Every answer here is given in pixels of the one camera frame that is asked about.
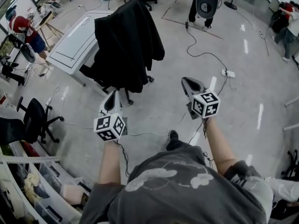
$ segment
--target black round base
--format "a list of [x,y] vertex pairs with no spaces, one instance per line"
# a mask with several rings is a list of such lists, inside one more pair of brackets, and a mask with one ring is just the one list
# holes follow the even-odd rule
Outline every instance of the black round base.
[[229,7],[230,9],[237,10],[237,7],[234,4],[232,4],[232,3],[228,2],[228,1],[225,1],[224,5],[227,6],[227,7]]

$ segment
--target concrete floor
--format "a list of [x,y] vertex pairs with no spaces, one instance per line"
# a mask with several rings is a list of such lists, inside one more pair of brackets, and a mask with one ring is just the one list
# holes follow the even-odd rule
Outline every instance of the concrete floor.
[[[215,57],[203,55],[194,58],[186,52],[194,40],[180,23],[186,21],[191,3],[192,0],[158,0],[158,4],[152,5],[151,15],[164,45],[165,58],[159,62],[153,61],[152,71],[148,74],[153,76],[155,81],[145,85],[142,93],[131,94],[134,100],[132,106],[127,104],[124,91],[121,91],[121,96],[124,116],[128,117],[129,133],[153,132],[159,135],[148,133],[121,138],[120,143],[129,156],[129,171],[161,149],[166,141],[168,128],[176,129],[181,140],[186,142],[198,128],[200,121],[191,120],[188,114],[181,121],[187,112],[187,98],[181,87],[182,77],[193,77],[206,85],[210,84],[212,77],[216,77],[215,91],[219,91],[223,84],[224,77],[220,74],[223,66]],[[67,31],[85,14],[84,8],[69,12],[62,18],[59,16],[81,4],[89,10],[97,7],[99,2],[73,0],[63,5],[63,11],[51,24]],[[113,0],[110,2],[110,9],[116,10],[122,4],[120,0]],[[253,23],[254,29],[265,34],[267,25],[248,12],[248,9],[242,8],[244,1],[237,0],[236,4],[238,12]],[[103,3],[97,10],[107,10],[107,3]],[[284,102],[297,95],[298,69],[293,62],[285,63],[281,59],[283,48],[274,44],[271,39],[272,30],[269,29],[266,39],[268,57],[265,42],[259,33],[253,31],[249,22],[240,14],[225,5],[217,11],[213,27],[208,31],[213,35],[201,31],[203,25],[204,19],[197,19],[194,26],[198,29],[189,28],[190,33],[197,39],[197,44],[192,46],[189,52],[194,55],[212,52],[223,61],[228,70],[236,74],[231,83],[237,90],[233,91],[228,82],[220,95],[218,124],[238,159],[251,163],[262,176],[277,176],[288,166],[287,150],[296,145],[295,134],[284,133],[282,128],[296,122],[293,117],[295,106],[286,109]],[[42,68],[39,65],[35,67],[36,72]],[[60,114],[63,104],[61,96],[64,95],[65,120],[86,127],[93,126],[93,119],[97,117],[103,100],[103,97],[90,87],[80,86],[55,67],[51,68],[44,78],[39,78],[32,72],[27,86],[18,88],[15,100],[18,100],[20,95],[24,97],[25,105],[33,97],[42,104],[53,97],[51,105],[54,109],[51,116]],[[7,118],[16,116],[6,110],[3,112]],[[296,118],[299,121],[299,114],[296,114]],[[53,144],[49,141],[44,145],[45,149],[51,154],[60,155],[62,165],[74,176],[96,180],[103,150],[103,142],[98,135],[94,134],[92,129],[60,121],[52,128],[54,136],[61,142]],[[192,144],[201,146],[211,156],[202,130],[192,140]],[[125,162],[122,156],[121,158],[122,181],[126,183]]]

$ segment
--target shorts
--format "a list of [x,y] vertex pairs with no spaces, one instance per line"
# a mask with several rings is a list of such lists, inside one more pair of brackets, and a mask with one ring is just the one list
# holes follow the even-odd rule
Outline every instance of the shorts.
[[46,49],[46,43],[43,41],[39,34],[33,37],[29,44],[32,47],[33,51],[38,54]]

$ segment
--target black jacket on chair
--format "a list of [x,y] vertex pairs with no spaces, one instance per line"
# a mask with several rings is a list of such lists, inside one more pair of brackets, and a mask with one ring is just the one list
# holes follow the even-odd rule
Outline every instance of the black jacket on chair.
[[105,85],[140,93],[152,59],[165,51],[155,23],[140,0],[130,0],[112,15],[95,20],[99,51],[91,71]]

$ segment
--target white cube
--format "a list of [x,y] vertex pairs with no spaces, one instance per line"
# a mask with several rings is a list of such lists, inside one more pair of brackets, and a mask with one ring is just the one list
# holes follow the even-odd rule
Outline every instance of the white cube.
[[208,89],[205,93],[193,95],[191,109],[205,119],[218,113],[220,102],[218,95]]
[[125,122],[118,113],[97,118],[93,123],[93,131],[97,133],[104,142],[118,140],[124,128]]

